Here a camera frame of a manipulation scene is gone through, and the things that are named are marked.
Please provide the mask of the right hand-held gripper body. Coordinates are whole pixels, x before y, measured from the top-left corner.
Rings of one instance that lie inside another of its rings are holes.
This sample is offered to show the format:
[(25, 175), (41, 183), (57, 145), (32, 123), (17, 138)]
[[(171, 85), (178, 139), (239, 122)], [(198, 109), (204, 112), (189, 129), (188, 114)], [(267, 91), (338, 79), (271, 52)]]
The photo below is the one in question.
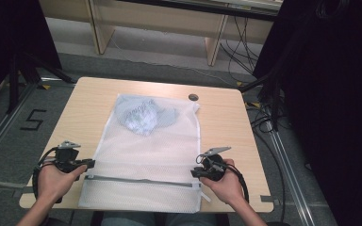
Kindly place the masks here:
[(207, 179), (219, 181), (224, 176), (227, 169), (220, 153), (230, 150), (230, 147), (211, 148), (196, 157), (196, 163), (201, 164), (200, 168), (206, 171)]

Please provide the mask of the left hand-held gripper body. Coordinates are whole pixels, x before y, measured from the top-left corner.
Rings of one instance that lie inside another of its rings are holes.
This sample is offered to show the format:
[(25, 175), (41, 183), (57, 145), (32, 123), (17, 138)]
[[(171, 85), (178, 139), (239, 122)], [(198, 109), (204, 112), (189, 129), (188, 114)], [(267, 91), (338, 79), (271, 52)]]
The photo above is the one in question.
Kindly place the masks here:
[(68, 173), (75, 170), (80, 163), (77, 156), (80, 145), (71, 141), (65, 140), (59, 144), (55, 149), (54, 165), (62, 172)]

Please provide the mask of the white mesh laundry bag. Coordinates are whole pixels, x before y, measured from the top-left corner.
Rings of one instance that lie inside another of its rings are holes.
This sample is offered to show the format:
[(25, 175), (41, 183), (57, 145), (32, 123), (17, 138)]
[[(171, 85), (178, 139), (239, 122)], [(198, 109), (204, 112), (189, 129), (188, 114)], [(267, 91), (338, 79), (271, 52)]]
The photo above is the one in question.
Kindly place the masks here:
[(196, 213), (202, 189), (190, 171), (198, 166), (196, 157), (201, 153), (199, 105), (190, 100), (141, 97), (175, 108), (176, 123), (140, 136), (119, 123), (114, 106), (78, 205), (95, 210)]

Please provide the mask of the person's right hand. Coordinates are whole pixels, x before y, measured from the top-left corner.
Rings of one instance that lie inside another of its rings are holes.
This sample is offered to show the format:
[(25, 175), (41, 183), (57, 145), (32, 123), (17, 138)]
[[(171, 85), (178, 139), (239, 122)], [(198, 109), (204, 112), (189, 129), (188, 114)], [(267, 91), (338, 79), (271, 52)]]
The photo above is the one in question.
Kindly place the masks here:
[(201, 178), (200, 181), (205, 186), (208, 186), (222, 202), (229, 204), (234, 210), (247, 204), (239, 178), (230, 169), (217, 182), (205, 177)]

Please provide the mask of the person's left hand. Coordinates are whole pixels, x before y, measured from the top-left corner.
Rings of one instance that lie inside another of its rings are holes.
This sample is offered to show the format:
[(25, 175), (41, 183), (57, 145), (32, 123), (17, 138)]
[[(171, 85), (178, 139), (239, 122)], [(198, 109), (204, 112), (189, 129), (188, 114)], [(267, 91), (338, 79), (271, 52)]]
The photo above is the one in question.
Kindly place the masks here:
[(83, 174), (86, 169), (87, 167), (82, 165), (65, 173), (53, 164), (45, 164), (39, 175), (37, 203), (53, 206), (70, 190), (76, 178)]

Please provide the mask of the grey tape strip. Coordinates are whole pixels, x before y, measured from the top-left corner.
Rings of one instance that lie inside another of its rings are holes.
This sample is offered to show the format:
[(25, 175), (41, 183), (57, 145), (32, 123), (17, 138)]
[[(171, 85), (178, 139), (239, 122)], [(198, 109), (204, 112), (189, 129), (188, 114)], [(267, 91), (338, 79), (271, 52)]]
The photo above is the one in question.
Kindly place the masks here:
[(273, 196), (260, 195), (260, 200), (265, 203), (272, 203), (274, 206), (281, 205), (281, 202)]
[(20, 199), (24, 194), (33, 194), (33, 188), (31, 186), (24, 186), (22, 188), (15, 188), (12, 197)]

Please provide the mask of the light blue printed garment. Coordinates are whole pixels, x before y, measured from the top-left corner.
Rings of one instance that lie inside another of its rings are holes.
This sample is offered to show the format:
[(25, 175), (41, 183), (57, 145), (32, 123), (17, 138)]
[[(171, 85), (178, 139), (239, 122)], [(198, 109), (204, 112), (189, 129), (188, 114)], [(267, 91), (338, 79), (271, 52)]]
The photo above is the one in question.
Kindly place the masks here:
[(158, 105), (155, 99), (136, 95), (121, 95), (114, 108), (119, 123), (140, 136), (149, 136), (157, 128), (176, 123), (175, 108)]

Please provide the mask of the black tripod stand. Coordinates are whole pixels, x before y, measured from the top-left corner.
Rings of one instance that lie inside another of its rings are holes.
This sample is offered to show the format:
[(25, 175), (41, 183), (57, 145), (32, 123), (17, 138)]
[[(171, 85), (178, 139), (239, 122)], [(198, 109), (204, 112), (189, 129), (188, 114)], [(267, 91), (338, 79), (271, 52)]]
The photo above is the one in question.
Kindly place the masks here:
[(239, 91), (244, 93), (257, 87), (258, 85), (262, 86), (262, 89), (258, 94), (258, 99), (261, 103), (270, 105), (271, 112), (269, 115), (271, 119), (272, 130), (275, 132), (278, 131), (278, 96), (280, 94), (279, 76), (283, 73), (284, 61), (285, 60), (280, 57), (268, 73), (256, 79), (254, 82), (239, 88)]
[(14, 111), (19, 104), (19, 75), (22, 75), (27, 84), (38, 85), (41, 82), (41, 76), (37, 72), (38, 68), (43, 68), (58, 79), (68, 83), (75, 84), (76, 81), (55, 68), (53, 65), (27, 52), (14, 54), (9, 62), (9, 105), (8, 113)]

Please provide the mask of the black curtain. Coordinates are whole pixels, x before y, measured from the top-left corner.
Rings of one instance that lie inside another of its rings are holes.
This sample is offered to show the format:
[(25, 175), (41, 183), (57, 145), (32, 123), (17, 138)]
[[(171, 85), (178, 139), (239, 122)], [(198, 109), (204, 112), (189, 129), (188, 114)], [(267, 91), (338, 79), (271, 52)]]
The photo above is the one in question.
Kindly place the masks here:
[(338, 226), (362, 226), (362, 0), (284, 0), (255, 68), (289, 119)]
[(10, 59), (23, 52), (61, 68), (40, 0), (0, 0), (0, 84)]

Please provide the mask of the light wooden desk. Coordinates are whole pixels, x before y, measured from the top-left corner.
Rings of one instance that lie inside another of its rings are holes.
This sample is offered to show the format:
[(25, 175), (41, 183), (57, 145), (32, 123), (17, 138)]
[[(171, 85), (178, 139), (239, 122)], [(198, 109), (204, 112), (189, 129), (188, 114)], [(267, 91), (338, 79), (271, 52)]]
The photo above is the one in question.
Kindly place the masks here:
[(47, 18), (89, 24), (88, 31), (98, 55), (107, 51), (118, 27), (131, 27), (202, 37), (205, 39), (207, 64), (213, 66), (221, 40), (262, 44), (272, 29), (271, 21), (121, 0), (39, 1)]

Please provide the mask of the metal floor rail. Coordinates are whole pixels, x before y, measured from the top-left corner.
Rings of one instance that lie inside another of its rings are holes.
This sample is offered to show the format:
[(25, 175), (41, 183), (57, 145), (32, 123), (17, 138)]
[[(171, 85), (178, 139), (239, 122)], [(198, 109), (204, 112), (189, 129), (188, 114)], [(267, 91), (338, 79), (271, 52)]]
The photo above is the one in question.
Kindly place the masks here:
[(31, 94), (37, 88), (36, 84), (27, 85), (24, 91), (21, 93), (18, 104), (14, 106), (9, 113), (7, 113), (4, 118), (0, 121), (0, 143), (2, 142), (3, 138), (9, 131), (11, 125), (16, 121), (20, 112), (23, 110), (27, 99), (31, 96)]
[(266, 122), (267, 128), (270, 130), (271, 142), (275, 149), (275, 155), (280, 163), (281, 170), (285, 175), (291, 197), (297, 208), (303, 226), (314, 226), (311, 210), (307, 205), (303, 191), (298, 183), (297, 177), (293, 171), (288, 155), (280, 137), (270, 121)]

